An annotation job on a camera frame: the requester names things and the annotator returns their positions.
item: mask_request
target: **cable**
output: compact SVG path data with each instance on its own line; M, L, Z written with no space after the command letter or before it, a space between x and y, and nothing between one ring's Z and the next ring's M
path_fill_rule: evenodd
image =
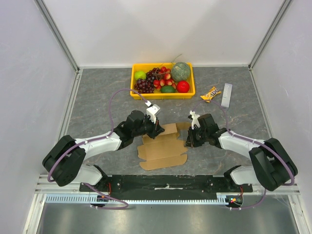
M111 186L111 183L108 183L108 187L109 187L109 196L112 194L112 186Z
M114 97L117 93L119 93L119 92L121 92L121 91L126 91L126 90L127 90L127 91L135 92L136 94L139 94L136 90L133 90L133 89L120 89L120 90L116 91L116 92L112 95L111 99L109 100L109 105L108 105L108 116L109 116L109 119L110 119L110 121L111 121L111 127L112 127L110 133L109 133L108 135L105 135L105 136L101 136L101 137L96 137L96 138L90 139L90 140L88 140L88 142L92 142L92 141L96 141L96 140L102 140L102 139L105 139L105 138L107 138L107 137L109 137L109 136L111 136L111 135L113 134L113 132L114 132L114 122L113 122L113 118L112 118L112 114L111 114L111 103L112 103L113 97ZM139 94L139 96L140 96L145 102L148 102L148 100L146 100L146 98L143 97L141 94ZM78 146L83 145L83 144L85 144L85 143L86 143L86 142L83 141L83 142L80 142L80 143L78 143L78 144L76 144L76 145L70 147L67 151L65 151L65 152L61 155L61 157L59 157L59 159L54 163L53 167L51 168L51 170L50 170L50 172L49 172L49 174L48 174L48 181L49 181L49 182L54 182L54 181L55 181L54 179L51 179L51 176L52 176L53 171L55 170L55 168L56 168L57 165L59 164L59 162L61 162L62 159L63 159L66 155L68 155L73 149L75 149L75 148L77 148Z
M124 204L124 206L122 206L122 207L97 207L97 206L91 205L91 207L93 207L93 208L102 209L102 210L124 210L124 209L127 209L129 207L129 204L125 201L122 201L122 200L119 200L117 198L105 195L105 194L101 193L100 191L96 190L95 188L93 188L93 186L88 184L88 183L82 183L82 184L88 186L91 190L93 190L94 192L98 193L99 195L101 195L105 198L108 198L110 200L114 200L114 201L117 201L117 202Z
M244 189L243 189L243 186L240 186L240 195L238 198L243 198L243 194L244 194Z
M202 101L205 101L205 102L206 102L207 100L200 100L200 101L198 101L198 103L197 103L196 106L192 109L192 111L194 111L195 108L196 108ZM278 155L278 154L277 154L274 150L272 150L270 147L266 146L265 144L262 144L262 143L259 142L259 141L253 141L253 140L251 140L251 139L249 139L249 138L246 138L246 137L244 137L244 136L239 136L239 135L237 135L237 134L233 134L233 133L229 130L229 127L228 127L229 121L228 121L228 117L227 117L227 115L226 115L225 110L222 108L222 106L221 106L218 102L213 101L213 100L209 100L209 101L212 102L213 104L217 105L217 106L221 109L221 111L223 112L224 118L225 118L225 127L226 127L226 130L228 131L228 133L229 133L231 136L236 137L236 138L239 138L239 139L242 139L242 140L245 140L245 141L248 141L248 142L252 142L252 143L255 143L255 144L257 144L257 145L262 146L263 148L267 149L270 153L272 153L272 154L281 162L281 164L284 166L284 168L286 169L286 171L287 171L287 173L288 173L288 175L289 175L289 177L290 177L290 179L291 179L291 182L290 182L290 183L288 183L288 184L283 184L283 185L284 185L284 186L292 186L292 185L294 184L294 176L293 176L291 170L289 169L289 167L287 166L287 164L286 164L286 163L284 162L284 160L281 158L281 156ZM262 198L261 198L256 204L254 204L254 205L246 206L246 207L241 207L241 208L230 208L230 209L231 209L231 210L244 210L244 209L249 209L249 208L256 207L256 206L260 205L260 204L263 202L263 200L264 200L266 194L267 194L267 190L264 189L264 193L263 193Z

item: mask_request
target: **avocado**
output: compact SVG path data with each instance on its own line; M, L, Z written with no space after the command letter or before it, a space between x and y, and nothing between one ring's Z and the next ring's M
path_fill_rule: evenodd
M174 87L172 87L171 85L166 85L166 86L161 87L160 91L161 91L163 94L166 94L166 93L175 93L175 92L176 92L176 90L174 89Z

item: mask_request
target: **gray marble surface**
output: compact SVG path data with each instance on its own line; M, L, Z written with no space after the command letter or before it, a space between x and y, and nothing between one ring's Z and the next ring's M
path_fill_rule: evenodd
M111 129L108 117L108 101L112 93L130 87L131 68L85 69L82 73L77 98L74 104L67 134L73 138L92 137ZM186 100L153 100L161 107L158 115L160 124L190 121L189 111L212 86L223 90L224 83L233 85L230 107L227 111L229 127L248 137L268 139L269 135L258 103L254 86L247 67L200 67L194 68L196 95ZM222 94L214 100L221 102ZM143 101L134 100L128 91L120 92L112 101L112 116L115 126L124 121L132 110L145 113ZM211 113L219 127L225 126L225 119L217 106L201 103L196 112L199 115ZM187 132L181 138L186 139ZM127 148L105 152L89 159L88 164L100 166L107 174L148 175L222 175L235 165L250 165L250 160L234 152L210 146L189 148L188 160L184 165L145 171L139 166L137 146L141 138L135 138Z

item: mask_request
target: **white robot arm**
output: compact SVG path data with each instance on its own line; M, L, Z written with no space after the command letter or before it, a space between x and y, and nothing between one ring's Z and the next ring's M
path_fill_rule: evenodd
M148 105L146 115L141 111L132 111L126 121L120 123L112 133L107 132L82 139L73 139L69 135L63 136L45 157L42 162L43 166L50 172L64 152L76 145L77 147L66 155L52 171L54 181L59 186L65 186L71 182L97 184L103 174L97 166L84 165L85 160L107 151L121 150L130 145L134 137L147 134L150 138L155 138L164 131L156 117L160 107L150 102L146 104Z
M192 119L192 126L188 130L186 146L199 147L209 142L220 149L231 150L251 159L252 166L238 165L224 174L233 185L261 184L267 190L273 191L287 182L290 175L271 150L286 163L293 176L298 174L295 164L277 139L257 140L228 131L226 128L219 129L210 114L199 116L190 111L189 118Z

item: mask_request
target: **cardboard piece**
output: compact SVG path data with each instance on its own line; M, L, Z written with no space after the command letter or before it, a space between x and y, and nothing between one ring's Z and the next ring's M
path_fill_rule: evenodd
M147 135L142 137L143 145L138 146L138 157L145 160L140 162L144 170L154 170L159 168L182 165L187 160L187 148L185 141L177 139L180 130L187 130L191 123L171 123L162 125L165 131L155 139Z

